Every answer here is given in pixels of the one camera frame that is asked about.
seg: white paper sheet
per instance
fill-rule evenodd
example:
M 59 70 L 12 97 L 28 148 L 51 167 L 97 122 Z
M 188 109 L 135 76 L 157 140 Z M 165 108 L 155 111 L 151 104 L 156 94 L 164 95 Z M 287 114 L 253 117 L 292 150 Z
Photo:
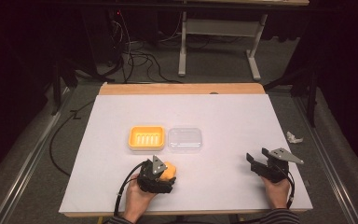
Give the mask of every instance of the white paper sheet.
M 255 160 L 266 161 L 262 147 L 290 150 L 266 94 L 99 95 L 60 213 L 114 211 L 124 178 L 137 164 L 152 158 L 129 149 L 130 129 L 135 125 L 160 125 L 166 133 L 188 125 L 202 134 L 199 153 L 173 154 L 166 146 L 156 154 L 176 166 L 177 180 L 172 193 L 158 195 L 148 211 L 269 208 L 264 185 L 245 158 L 250 153 Z M 295 164 L 290 164 L 290 171 L 296 181 L 292 208 L 311 209 Z

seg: orange object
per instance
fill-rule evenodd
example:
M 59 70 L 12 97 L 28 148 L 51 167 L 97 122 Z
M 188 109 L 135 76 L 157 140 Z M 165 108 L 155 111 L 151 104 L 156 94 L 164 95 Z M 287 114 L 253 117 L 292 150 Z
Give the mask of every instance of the orange object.
M 131 128 L 129 146 L 132 150 L 162 150 L 164 128 L 160 126 L 134 126 Z
M 160 181 L 169 181 L 176 175 L 176 167 L 172 165 L 170 162 L 166 161 L 164 164 L 167 166 L 167 169 L 162 173 L 159 177 Z

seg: sleeve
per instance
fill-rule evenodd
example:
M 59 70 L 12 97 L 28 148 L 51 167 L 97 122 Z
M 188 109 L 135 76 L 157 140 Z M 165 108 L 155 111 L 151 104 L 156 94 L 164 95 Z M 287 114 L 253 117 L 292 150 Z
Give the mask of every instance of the sleeve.
M 111 217 L 105 223 L 106 224 L 132 224 L 132 222 L 126 220 L 123 217 Z
M 299 224 L 298 215 L 288 209 L 274 209 L 260 219 L 261 224 L 282 223 Z

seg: person's arm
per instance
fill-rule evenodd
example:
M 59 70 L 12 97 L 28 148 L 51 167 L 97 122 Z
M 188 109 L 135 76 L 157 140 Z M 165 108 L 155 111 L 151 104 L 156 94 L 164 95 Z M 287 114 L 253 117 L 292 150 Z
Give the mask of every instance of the person's arm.
M 272 183 L 261 176 L 261 179 L 266 186 L 266 194 L 272 211 L 268 212 L 260 219 L 260 223 L 286 223 L 297 224 L 300 223 L 298 215 L 287 209 L 287 196 L 289 194 L 290 183 L 284 179 L 278 183 Z
M 131 224 L 136 223 L 138 218 L 146 211 L 152 199 L 157 195 L 144 192 L 136 182 L 138 175 L 133 175 L 126 192 L 126 208 L 122 217 L 111 217 L 109 224 Z

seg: yellow tray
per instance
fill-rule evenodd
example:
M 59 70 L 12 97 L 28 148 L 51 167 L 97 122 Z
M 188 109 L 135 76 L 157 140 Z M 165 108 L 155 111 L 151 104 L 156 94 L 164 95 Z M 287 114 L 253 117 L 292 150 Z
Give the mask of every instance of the yellow tray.
M 160 126 L 134 126 L 131 128 L 129 146 L 132 150 L 162 150 L 164 129 Z

